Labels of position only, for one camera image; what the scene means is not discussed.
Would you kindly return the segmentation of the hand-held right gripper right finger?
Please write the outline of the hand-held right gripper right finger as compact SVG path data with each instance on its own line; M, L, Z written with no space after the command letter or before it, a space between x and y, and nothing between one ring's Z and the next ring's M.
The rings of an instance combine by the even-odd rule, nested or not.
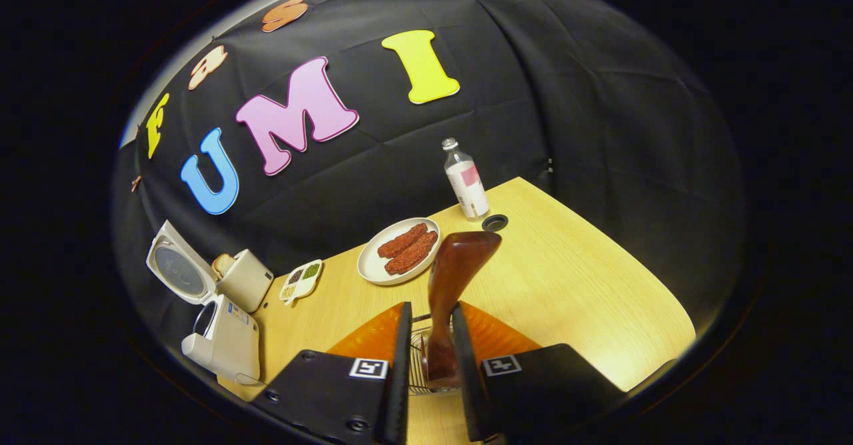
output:
M567 344L521 346L517 330L465 302L452 320L473 442L584 442L628 398Z

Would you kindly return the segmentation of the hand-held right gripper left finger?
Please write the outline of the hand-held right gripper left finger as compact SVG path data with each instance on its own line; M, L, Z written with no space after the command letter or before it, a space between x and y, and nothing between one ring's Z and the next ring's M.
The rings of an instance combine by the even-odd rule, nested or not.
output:
M303 444L405 444L410 302L359 329L346 351L302 350L252 400Z

